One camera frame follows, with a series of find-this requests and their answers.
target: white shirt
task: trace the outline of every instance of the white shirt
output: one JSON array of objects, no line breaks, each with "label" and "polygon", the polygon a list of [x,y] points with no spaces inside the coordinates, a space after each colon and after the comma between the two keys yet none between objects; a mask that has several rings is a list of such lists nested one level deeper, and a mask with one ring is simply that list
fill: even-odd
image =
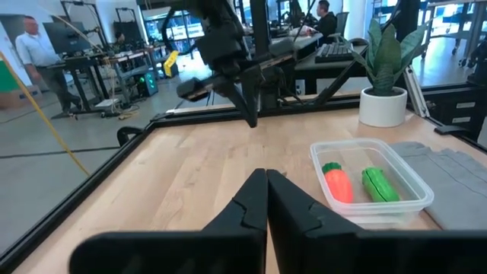
[{"label": "white shirt", "polygon": [[25,65],[44,67],[61,62],[49,39],[43,35],[21,34],[15,39],[15,46]]}]

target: man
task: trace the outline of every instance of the man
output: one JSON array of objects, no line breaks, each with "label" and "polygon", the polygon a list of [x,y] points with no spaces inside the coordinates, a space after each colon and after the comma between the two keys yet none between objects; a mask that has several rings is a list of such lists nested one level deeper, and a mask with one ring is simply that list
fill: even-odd
[{"label": "man", "polygon": [[327,38],[329,35],[336,32],[336,16],[332,11],[329,11],[329,2],[321,0],[317,6],[317,15],[320,18],[316,30],[322,33],[325,37],[325,43],[332,43],[333,39]]},{"label": "man", "polygon": [[31,16],[24,16],[25,33],[15,40],[15,46],[26,70],[34,81],[44,79],[47,87],[54,92],[61,104],[62,112],[69,114],[71,104],[81,109],[80,98],[68,91],[62,70],[48,69],[62,60],[54,52],[47,37],[39,34],[39,25]]}]

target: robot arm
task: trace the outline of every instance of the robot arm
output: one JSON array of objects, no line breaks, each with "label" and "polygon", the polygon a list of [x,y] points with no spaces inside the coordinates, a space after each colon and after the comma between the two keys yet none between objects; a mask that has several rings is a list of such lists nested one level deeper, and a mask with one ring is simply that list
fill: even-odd
[{"label": "robot arm", "polygon": [[[263,71],[292,59],[292,41],[276,44],[272,53],[252,59],[244,42],[244,29],[235,14],[231,0],[138,0],[144,2],[164,2],[171,10],[166,18],[176,10],[188,11],[202,20],[205,35],[195,41],[200,56],[215,74],[207,79],[193,78],[177,87],[178,96],[190,101],[198,101],[215,91],[227,97],[241,112],[250,127],[257,125],[259,86],[265,81]],[[235,82],[241,83],[239,89]]]}]

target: chair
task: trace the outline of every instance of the chair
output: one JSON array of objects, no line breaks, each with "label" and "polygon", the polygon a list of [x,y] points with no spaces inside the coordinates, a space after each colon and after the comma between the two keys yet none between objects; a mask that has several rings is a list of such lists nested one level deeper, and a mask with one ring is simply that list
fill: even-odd
[{"label": "chair", "polygon": [[347,25],[347,19],[349,18],[349,12],[339,12],[336,14],[336,32],[329,37],[335,39],[335,42],[340,42],[340,37],[345,36],[345,27]]}]

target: gray towel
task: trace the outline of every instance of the gray towel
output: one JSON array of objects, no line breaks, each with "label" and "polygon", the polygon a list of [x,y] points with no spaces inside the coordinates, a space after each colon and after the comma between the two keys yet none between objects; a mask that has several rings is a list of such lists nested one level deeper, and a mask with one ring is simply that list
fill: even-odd
[{"label": "gray towel", "polygon": [[463,152],[436,152],[418,142],[391,147],[433,190],[426,211],[443,229],[487,229],[485,167]]}]

